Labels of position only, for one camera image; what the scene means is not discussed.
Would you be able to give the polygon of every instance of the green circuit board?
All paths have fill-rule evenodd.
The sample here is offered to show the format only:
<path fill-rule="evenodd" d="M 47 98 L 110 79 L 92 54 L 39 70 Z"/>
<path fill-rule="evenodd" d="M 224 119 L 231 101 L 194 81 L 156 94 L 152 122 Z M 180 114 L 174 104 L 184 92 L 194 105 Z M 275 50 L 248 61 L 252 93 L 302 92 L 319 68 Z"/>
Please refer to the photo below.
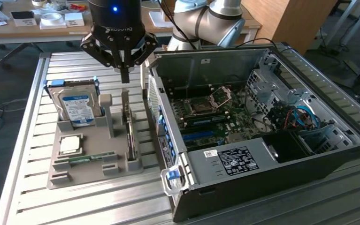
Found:
<path fill-rule="evenodd" d="M 171 100 L 188 151 L 244 141 L 264 132 L 255 126 L 236 92 L 231 91 L 231 99 L 226 93 L 216 92 L 214 99 L 219 104 L 224 102 L 218 108 L 214 107 L 211 96 Z"/>

